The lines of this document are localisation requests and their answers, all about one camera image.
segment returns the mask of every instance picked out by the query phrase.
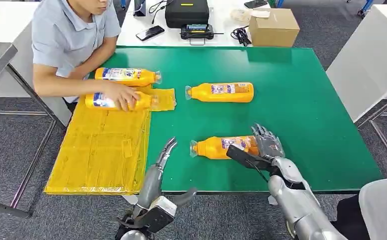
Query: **man's arm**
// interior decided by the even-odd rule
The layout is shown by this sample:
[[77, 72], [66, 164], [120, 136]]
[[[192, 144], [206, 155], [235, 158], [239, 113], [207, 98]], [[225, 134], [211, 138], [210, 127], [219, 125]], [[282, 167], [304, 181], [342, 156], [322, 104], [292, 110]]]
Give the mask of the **man's arm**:
[[130, 105], [135, 107], [135, 100], [139, 95], [126, 85], [94, 79], [76, 79], [56, 76], [57, 68], [43, 64], [33, 64], [34, 90], [44, 97], [70, 97], [93, 93], [103, 93], [115, 102], [119, 109], [128, 110]]
[[97, 69], [101, 64], [108, 60], [116, 50], [117, 37], [104, 37], [100, 47], [93, 51], [92, 55], [80, 66], [73, 69], [68, 76], [69, 79], [83, 79], [87, 74]]

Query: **gray carpet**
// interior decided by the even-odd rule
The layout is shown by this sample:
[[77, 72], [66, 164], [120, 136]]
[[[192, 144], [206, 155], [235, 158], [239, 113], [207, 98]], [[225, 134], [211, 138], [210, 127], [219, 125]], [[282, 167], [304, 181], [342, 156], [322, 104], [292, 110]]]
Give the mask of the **gray carpet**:
[[[301, 27], [296, 47], [313, 48], [326, 69], [360, 23], [363, 0], [286, 0]], [[36, 110], [29, 99], [0, 98], [2, 110]], [[387, 135], [387, 117], [377, 120]], [[47, 117], [0, 116], [0, 202], [9, 204], [46, 129]], [[387, 177], [387, 150], [367, 123], [360, 129], [381, 172]], [[42, 193], [64, 133], [54, 129], [19, 207], [34, 211], [30, 219], [0, 214], [1, 240], [110, 240], [117, 224], [110, 222], [129, 208], [120, 196], [54, 196]], [[278, 207], [267, 194], [200, 195], [181, 208], [174, 223], [156, 237], [164, 240], [288, 240]], [[348, 195], [318, 195], [330, 220]]]

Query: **silver robotic arm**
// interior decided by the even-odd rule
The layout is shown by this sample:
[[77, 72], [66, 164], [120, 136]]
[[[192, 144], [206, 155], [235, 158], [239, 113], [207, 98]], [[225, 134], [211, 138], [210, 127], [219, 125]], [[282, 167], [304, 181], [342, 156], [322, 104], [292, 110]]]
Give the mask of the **silver robotic arm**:
[[285, 158], [279, 138], [258, 124], [252, 131], [260, 156], [237, 145], [229, 146], [227, 156], [247, 168], [270, 172], [268, 189], [282, 208], [290, 232], [299, 240], [346, 240], [322, 211], [297, 166]]
[[125, 216], [116, 221], [120, 224], [115, 240], [146, 240], [173, 222], [176, 210], [187, 204], [197, 194], [196, 188], [191, 188], [172, 200], [163, 196], [161, 184], [167, 160], [173, 148], [177, 145], [172, 137], [165, 144], [156, 163], [152, 164], [143, 180], [142, 189], [137, 197], [137, 203]]

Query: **brown box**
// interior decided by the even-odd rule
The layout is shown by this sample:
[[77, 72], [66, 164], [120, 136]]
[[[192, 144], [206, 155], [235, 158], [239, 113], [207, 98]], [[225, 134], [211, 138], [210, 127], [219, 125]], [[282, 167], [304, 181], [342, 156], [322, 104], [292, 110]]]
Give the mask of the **brown box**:
[[300, 27], [290, 9], [270, 8], [270, 17], [252, 16], [249, 21], [253, 46], [292, 47]]

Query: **bottle label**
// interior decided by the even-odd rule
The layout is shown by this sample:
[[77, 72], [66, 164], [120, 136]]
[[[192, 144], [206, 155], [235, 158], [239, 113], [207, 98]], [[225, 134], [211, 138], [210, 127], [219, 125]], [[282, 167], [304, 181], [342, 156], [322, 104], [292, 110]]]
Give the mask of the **bottle label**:
[[221, 146], [223, 147], [223, 149], [229, 148], [231, 144], [238, 144], [243, 148], [247, 147], [247, 143], [240, 137], [228, 137], [221, 139]]
[[104, 68], [102, 79], [104, 80], [131, 80], [141, 78], [142, 69], [140, 68]]
[[97, 92], [93, 95], [93, 105], [95, 107], [107, 107], [107, 108], [115, 108], [113, 100], [107, 98], [104, 94]]
[[211, 85], [212, 94], [238, 94], [238, 93], [248, 93], [249, 91], [250, 91], [250, 87], [248, 86], [248, 83]]

